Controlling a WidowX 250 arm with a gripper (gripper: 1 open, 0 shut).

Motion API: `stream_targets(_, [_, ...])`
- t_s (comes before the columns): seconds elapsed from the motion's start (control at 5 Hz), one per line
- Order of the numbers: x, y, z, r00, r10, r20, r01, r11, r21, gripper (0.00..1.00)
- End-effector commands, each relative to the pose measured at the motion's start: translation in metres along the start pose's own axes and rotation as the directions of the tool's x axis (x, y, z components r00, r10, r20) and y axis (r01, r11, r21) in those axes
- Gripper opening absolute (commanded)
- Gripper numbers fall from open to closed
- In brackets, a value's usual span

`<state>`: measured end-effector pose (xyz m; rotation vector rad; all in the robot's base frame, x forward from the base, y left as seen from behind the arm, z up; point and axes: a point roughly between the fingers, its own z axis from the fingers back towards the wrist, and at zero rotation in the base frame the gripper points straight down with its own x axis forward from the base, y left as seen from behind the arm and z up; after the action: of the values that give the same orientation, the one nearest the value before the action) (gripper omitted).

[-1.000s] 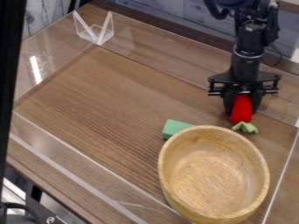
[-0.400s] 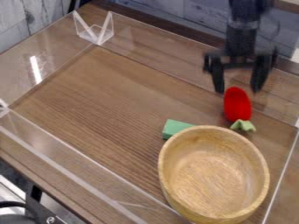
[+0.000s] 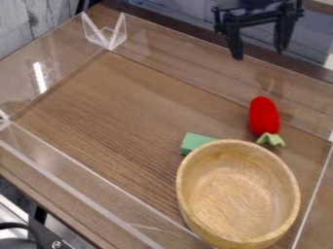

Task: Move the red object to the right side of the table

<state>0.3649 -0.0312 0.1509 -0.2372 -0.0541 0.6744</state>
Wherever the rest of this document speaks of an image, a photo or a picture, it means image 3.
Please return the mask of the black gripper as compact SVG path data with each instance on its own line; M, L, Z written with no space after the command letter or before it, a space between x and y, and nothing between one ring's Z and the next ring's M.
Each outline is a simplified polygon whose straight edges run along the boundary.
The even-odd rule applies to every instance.
M274 22L272 45L282 53L290 44L295 22L303 15L303 0L218 0L211 11L214 32L227 32L231 55L242 60L239 28Z

